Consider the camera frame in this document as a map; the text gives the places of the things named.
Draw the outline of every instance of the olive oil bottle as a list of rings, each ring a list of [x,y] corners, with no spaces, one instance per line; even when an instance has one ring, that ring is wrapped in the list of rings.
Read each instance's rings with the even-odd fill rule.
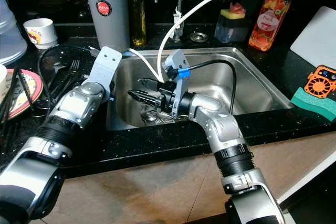
[[[146,43],[146,22],[144,0],[129,0],[131,40],[134,45]]]

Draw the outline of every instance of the pink plate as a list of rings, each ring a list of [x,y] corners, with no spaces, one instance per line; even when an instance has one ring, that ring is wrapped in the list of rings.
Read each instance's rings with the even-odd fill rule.
[[[13,71],[14,71],[13,69],[7,69],[8,74],[6,77],[6,88],[3,92],[3,95],[5,95],[8,92],[9,87],[11,86],[10,81],[12,80]],[[22,72],[23,79],[26,82],[26,88],[28,90],[28,93],[30,94],[30,98],[33,102],[35,102],[39,98],[43,90],[43,84],[41,81],[41,77],[37,75],[36,73],[28,71],[28,70],[21,69],[21,72]],[[27,100],[25,91],[21,85],[21,82],[17,80],[16,87],[13,93],[13,101],[12,101],[12,106],[9,112],[8,119],[12,119],[13,117],[21,114],[28,107],[29,107],[29,102]]]

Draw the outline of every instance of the paper cup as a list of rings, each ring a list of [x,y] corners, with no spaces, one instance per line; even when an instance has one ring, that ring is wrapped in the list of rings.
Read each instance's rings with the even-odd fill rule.
[[[30,41],[38,49],[47,49],[57,44],[54,23],[49,18],[31,19],[23,24]]]
[[[7,68],[0,64],[0,103],[4,98],[4,92],[6,91],[6,76]]]

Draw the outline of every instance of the yellow sponge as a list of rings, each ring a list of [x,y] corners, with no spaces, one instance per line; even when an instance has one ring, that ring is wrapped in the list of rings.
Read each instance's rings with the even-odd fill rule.
[[[245,18],[245,13],[232,13],[230,12],[229,9],[222,9],[221,15],[228,19],[240,19],[240,18]]]

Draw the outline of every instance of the blue tape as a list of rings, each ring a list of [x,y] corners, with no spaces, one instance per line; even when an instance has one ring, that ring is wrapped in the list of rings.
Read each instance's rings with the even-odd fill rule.
[[[189,77],[190,76],[190,70],[189,68],[181,68],[178,70],[178,75],[180,78]]]

